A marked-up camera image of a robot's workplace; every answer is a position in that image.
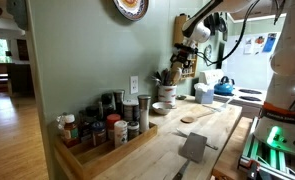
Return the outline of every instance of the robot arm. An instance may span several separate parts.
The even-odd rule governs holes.
[[[172,68],[181,67],[181,64],[188,63],[190,54],[197,54],[197,43],[206,42],[210,36],[210,30],[204,26],[203,20],[215,12],[234,13],[257,0],[211,0],[202,9],[200,9],[191,19],[185,22],[182,33],[185,37],[182,44],[175,44],[177,51],[172,55],[170,61]]]
[[[215,12],[234,13],[252,3],[253,0],[212,0],[200,9],[191,19],[183,25],[183,35],[188,39],[190,46],[194,43],[206,42],[210,36],[210,30],[203,25],[203,20]]]

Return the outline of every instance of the wooden floor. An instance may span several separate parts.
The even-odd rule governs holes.
[[[32,97],[0,93],[0,179],[48,179]]]

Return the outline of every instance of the wooden spice tray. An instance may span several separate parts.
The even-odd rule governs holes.
[[[67,148],[57,136],[55,156],[69,179],[92,179],[156,136],[157,125],[149,123],[149,127],[148,131],[117,149],[113,141],[94,148],[92,140]]]

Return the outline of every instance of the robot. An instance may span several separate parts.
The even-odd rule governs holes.
[[[212,0],[185,22],[182,28],[184,42],[177,45],[178,53],[172,62],[183,63],[189,53],[197,52],[196,43],[208,40],[210,30],[202,21],[215,12],[234,13],[255,0]],[[274,71],[267,97],[259,116],[254,136],[269,147],[295,155],[295,0],[283,1],[287,12],[285,25],[270,65]]]

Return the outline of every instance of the electrical outlet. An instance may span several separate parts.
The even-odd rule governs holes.
[[[130,76],[130,94],[138,93],[138,76]]]

